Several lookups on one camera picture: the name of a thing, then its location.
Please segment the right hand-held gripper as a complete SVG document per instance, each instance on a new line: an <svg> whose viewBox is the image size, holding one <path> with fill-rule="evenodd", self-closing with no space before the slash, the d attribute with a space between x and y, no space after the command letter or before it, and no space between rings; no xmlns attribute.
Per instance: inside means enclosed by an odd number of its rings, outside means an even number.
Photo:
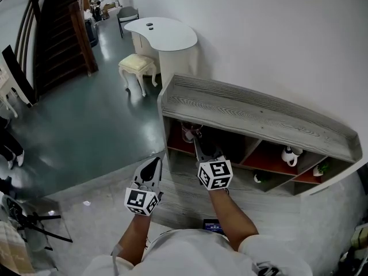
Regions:
<svg viewBox="0 0 368 276"><path fill-rule="evenodd" d="M231 162L224 156L217 140L211 133L184 133L185 141L194 145L198 164L197 178L207 190L228 188L233 171Z"/></svg>

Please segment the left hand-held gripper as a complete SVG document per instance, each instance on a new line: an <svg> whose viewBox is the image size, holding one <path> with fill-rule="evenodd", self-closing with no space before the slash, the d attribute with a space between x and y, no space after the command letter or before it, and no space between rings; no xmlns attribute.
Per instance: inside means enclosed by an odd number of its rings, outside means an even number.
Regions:
<svg viewBox="0 0 368 276"><path fill-rule="evenodd" d="M133 175L133 182L125 192L125 207L132 213L150 216L161 201L163 192L160 191L159 183L162 177L161 158L151 158L141 164ZM152 181L154 187L148 187L144 182Z"/></svg>

